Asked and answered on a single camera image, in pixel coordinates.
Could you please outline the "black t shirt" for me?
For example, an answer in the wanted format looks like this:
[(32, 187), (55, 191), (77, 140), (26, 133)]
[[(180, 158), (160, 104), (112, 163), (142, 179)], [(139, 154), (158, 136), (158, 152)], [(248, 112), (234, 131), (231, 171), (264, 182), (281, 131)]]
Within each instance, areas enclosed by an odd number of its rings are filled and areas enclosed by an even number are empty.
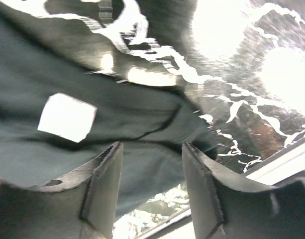
[(43, 47), (0, 2), (0, 179), (31, 187), (124, 144), (116, 218), (184, 180), (182, 144), (214, 136), (176, 89), (118, 84)]

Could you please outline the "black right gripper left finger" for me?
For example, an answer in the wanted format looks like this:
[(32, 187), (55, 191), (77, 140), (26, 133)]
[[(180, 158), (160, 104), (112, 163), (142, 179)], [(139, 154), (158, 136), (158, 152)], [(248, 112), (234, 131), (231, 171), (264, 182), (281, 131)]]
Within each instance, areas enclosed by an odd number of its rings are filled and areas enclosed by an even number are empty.
[(0, 180), (0, 239), (109, 239), (115, 219), (123, 145), (43, 186)]

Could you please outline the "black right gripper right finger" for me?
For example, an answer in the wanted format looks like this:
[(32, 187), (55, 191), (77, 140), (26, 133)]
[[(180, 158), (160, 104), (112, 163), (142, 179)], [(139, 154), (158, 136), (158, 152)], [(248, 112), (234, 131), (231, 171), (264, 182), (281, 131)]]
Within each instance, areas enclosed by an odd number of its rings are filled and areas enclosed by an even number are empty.
[(305, 239), (305, 178), (264, 185), (189, 143), (182, 160), (196, 238)]

